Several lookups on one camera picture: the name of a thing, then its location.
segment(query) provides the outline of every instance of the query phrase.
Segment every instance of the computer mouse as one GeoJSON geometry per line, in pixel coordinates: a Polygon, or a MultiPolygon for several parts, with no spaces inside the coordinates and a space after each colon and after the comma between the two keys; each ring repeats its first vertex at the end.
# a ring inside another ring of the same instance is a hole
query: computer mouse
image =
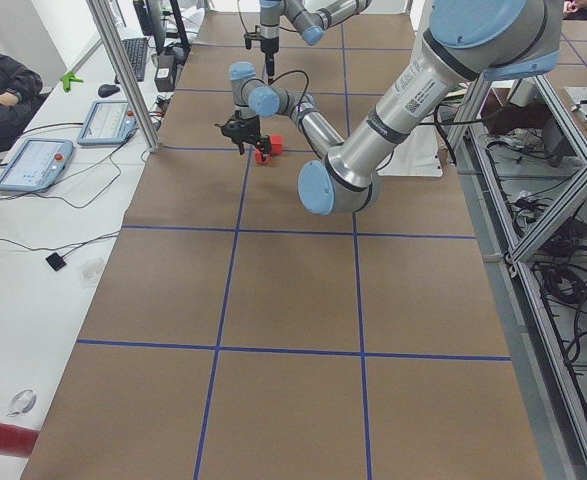
{"type": "Polygon", "coordinates": [[[102,98],[106,98],[110,97],[111,95],[119,91],[120,87],[118,87],[117,85],[105,83],[104,85],[100,85],[100,88],[97,89],[97,94],[102,98]]]}

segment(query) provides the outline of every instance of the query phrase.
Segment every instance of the keyboard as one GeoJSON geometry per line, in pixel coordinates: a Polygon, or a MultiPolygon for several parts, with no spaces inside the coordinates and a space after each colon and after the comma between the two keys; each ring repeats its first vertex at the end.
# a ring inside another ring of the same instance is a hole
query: keyboard
{"type": "Polygon", "coordinates": [[[144,80],[144,71],[146,70],[146,52],[148,50],[148,41],[146,38],[127,38],[122,40],[126,55],[131,61],[135,78],[138,82],[144,80]]]}

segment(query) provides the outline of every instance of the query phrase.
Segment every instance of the small robot arm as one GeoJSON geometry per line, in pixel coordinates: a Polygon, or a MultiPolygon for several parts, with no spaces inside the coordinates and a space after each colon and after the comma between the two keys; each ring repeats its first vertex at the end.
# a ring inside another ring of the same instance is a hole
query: small robot arm
{"type": "Polygon", "coordinates": [[[482,72],[492,81],[553,69],[562,10],[560,0],[435,0],[420,56],[346,140],[310,95],[268,86],[256,77],[253,65],[238,62],[229,70],[236,110],[220,126],[222,133],[238,146],[247,142],[268,153],[259,117],[288,116],[320,157],[307,163],[298,178],[307,210],[320,215],[360,211],[379,195],[376,167],[458,83],[482,72]],[[246,124],[251,128],[243,131],[246,124]]]}
{"type": "Polygon", "coordinates": [[[269,85],[275,76],[275,54],[280,49],[280,17],[285,16],[308,45],[315,45],[324,32],[363,12],[371,0],[337,0],[316,12],[309,12],[302,0],[260,0],[260,25],[244,35],[244,45],[251,49],[260,44],[269,85]]]}

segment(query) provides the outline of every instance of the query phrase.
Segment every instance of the green object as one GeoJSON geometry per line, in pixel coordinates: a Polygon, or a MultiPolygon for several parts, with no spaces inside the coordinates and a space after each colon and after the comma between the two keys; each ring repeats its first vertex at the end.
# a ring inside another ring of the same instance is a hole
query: green object
{"type": "Polygon", "coordinates": [[[67,72],[60,80],[62,80],[62,89],[65,92],[71,91],[71,82],[84,83],[84,80],[75,76],[75,72],[67,72]]]}

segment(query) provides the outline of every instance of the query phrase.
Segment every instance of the dark red tube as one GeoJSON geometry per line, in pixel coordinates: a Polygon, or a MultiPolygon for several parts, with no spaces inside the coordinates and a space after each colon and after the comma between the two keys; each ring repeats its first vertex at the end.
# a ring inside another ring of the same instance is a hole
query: dark red tube
{"type": "Polygon", "coordinates": [[[0,422],[0,455],[27,458],[33,451],[39,432],[0,422]]]}

